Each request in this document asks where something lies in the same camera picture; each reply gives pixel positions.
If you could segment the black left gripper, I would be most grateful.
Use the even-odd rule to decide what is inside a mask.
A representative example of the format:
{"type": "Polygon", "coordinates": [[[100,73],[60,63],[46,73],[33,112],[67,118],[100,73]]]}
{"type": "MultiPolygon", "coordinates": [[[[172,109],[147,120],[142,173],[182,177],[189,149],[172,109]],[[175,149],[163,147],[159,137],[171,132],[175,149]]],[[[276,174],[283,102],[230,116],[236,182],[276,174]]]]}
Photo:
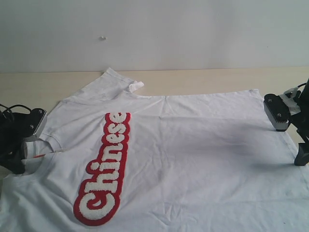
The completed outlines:
{"type": "Polygon", "coordinates": [[[0,165],[14,174],[23,174],[26,145],[22,127],[26,118],[23,113],[1,112],[0,114],[0,165]]]}

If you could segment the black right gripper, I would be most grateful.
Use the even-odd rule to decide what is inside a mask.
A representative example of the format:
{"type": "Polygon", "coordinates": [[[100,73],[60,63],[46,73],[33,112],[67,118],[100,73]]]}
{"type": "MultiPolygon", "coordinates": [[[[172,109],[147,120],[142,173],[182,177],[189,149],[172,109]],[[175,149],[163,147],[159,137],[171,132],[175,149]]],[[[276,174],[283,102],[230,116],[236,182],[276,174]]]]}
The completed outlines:
{"type": "Polygon", "coordinates": [[[309,162],[309,81],[292,88],[288,94],[293,110],[290,109],[290,125],[296,127],[296,132],[304,143],[298,144],[298,153],[294,160],[295,166],[306,166],[309,162]]]}

